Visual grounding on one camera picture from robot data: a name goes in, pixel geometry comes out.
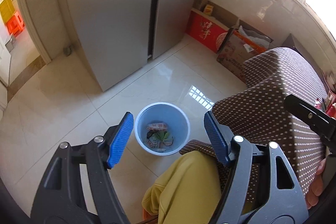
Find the yellow crate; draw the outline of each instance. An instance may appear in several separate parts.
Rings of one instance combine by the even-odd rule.
[[[3,0],[3,2],[0,3],[0,14],[5,24],[11,19],[14,13],[15,9],[12,0]]]

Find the blue gripper pad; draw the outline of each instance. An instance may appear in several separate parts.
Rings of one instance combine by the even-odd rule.
[[[204,128],[218,161],[225,166],[230,165],[229,146],[234,136],[231,129],[228,126],[219,124],[211,111],[204,115]]]
[[[107,160],[107,164],[110,168],[113,168],[114,165],[118,164],[120,158],[125,150],[129,136],[132,133],[134,125],[134,117],[132,113],[127,112],[120,124],[116,128],[116,133],[112,139],[110,145],[110,155]]]

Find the brown polka dot fabric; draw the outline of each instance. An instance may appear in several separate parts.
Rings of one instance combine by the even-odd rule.
[[[324,86],[309,63],[289,48],[275,48],[244,62],[247,90],[214,104],[212,112],[220,124],[251,143],[267,145],[276,141],[292,165],[304,195],[315,176],[318,163],[325,157],[320,138],[301,120],[284,110],[289,94],[314,105],[326,98]],[[185,150],[214,155],[211,145],[189,143]],[[218,168],[221,184],[229,170]],[[246,196],[253,202],[258,185],[258,165],[253,165]]]

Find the metal screw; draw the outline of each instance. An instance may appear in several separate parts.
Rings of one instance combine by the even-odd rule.
[[[242,136],[236,135],[236,136],[234,136],[234,140],[237,143],[241,143],[241,142],[243,142],[244,138]]]
[[[103,136],[97,136],[94,138],[95,143],[101,143],[104,140]]]
[[[276,142],[270,142],[269,146],[270,148],[277,149],[279,145]]]
[[[60,145],[59,145],[59,148],[60,149],[65,149],[65,148],[67,148],[68,147],[68,143],[67,142],[63,142],[63,143],[61,143]]]

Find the white tile floor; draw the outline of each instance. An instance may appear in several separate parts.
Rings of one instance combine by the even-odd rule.
[[[188,36],[104,93],[76,54],[60,56],[36,73],[8,104],[0,122],[0,176],[29,215],[39,181],[60,142],[86,143],[118,124],[126,111],[136,117],[157,101],[179,106],[190,120],[190,138],[207,141],[203,127],[207,109],[189,94],[192,87],[212,102],[246,88],[216,62],[213,52]],[[132,133],[121,162],[110,171],[131,223],[142,220],[145,191],[177,157],[148,154]],[[86,176],[83,189],[89,211],[95,212]]]
[[[16,37],[13,46],[14,49],[10,52],[12,57],[9,67],[9,84],[40,55],[28,34],[27,28]]]

